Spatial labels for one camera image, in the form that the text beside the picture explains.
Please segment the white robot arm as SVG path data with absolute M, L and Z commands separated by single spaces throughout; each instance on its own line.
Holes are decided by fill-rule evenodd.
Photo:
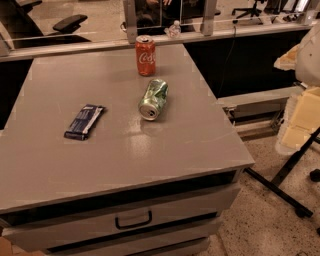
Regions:
M 308 86 L 320 87 L 320 24 L 314 25 L 301 40 L 295 67 L 296 78 Z

